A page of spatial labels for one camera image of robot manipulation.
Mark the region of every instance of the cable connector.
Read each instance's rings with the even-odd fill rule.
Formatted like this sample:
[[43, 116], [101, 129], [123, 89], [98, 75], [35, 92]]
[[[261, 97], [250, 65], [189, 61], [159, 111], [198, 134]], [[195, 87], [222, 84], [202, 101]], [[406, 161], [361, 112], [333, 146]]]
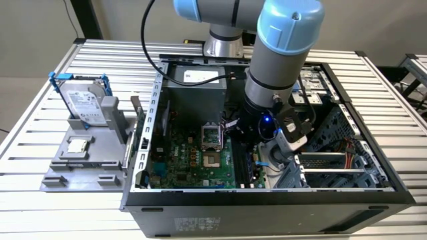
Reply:
[[346, 152], [351, 154], [357, 154], [357, 150], [354, 148], [346, 147]]
[[230, 80], [238, 80], [238, 79], [245, 80], [247, 78], [249, 78], [249, 75], [245, 72], [242, 72], [242, 73], [231, 72], [229, 74], [229, 79]]

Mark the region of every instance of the green circuit board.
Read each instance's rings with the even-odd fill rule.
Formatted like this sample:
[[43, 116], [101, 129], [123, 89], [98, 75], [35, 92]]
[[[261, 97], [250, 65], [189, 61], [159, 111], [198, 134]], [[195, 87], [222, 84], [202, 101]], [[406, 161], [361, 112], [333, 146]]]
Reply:
[[[171, 133], [170, 152], [166, 154], [166, 174], [155, 177], [151, 182], [155, 188], [182, 189], [182, 188], [213, 188], [213, 189], [234, 189], [235, 167], [233, 157], [233, 143], [229, 137], [225, 137], [223, 149], [221, 152], [202, 151], [202, 134], [201, 131], [194, 132], [190, 137], [189, 132], [174, 130]], [[265, 188], [265, 177], [254, 181], [254, 187]]]

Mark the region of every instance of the small chip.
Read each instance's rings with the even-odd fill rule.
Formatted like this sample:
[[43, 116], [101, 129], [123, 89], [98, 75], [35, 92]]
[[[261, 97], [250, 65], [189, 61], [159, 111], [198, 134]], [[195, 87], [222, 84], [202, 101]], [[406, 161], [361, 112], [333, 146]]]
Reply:
[[177, 180], [178, 181], [187, 181], [187, 174], [178, 174], [177, 175]]
[[85, 139], [73, 139], [69, 144], [69, 153], [83, 153], [87, 149], [89, 141]]

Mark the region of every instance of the gray floor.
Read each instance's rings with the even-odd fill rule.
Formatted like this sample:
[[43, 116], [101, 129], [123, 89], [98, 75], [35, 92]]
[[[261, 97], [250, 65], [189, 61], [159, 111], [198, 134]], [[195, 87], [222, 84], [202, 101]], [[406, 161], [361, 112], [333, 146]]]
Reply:
[[[47, 77], [0, 77], [0, 128], [10, 131], [30, 103], [33, 102]], [[7, 137], [0, 131], [0, 143]]]

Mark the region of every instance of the blue tab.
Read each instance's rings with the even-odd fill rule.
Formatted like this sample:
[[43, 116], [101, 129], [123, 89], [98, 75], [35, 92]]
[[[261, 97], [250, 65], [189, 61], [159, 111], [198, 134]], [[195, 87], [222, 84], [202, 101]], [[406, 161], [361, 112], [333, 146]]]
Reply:
[[293, 87], [293, 92], [298, 92], [301, 90], [301, 85], [299, 82], [295, 82], [294, 87]]
[[265, 167], [269, 167], [269, 162], [257, 161], [255, 164], [261, 165], [261, 166], [265, 166]]
[[61, 73], [57, 77], [59, 80], [71, 80], [74, 79], [74, 74], [73, 73]]

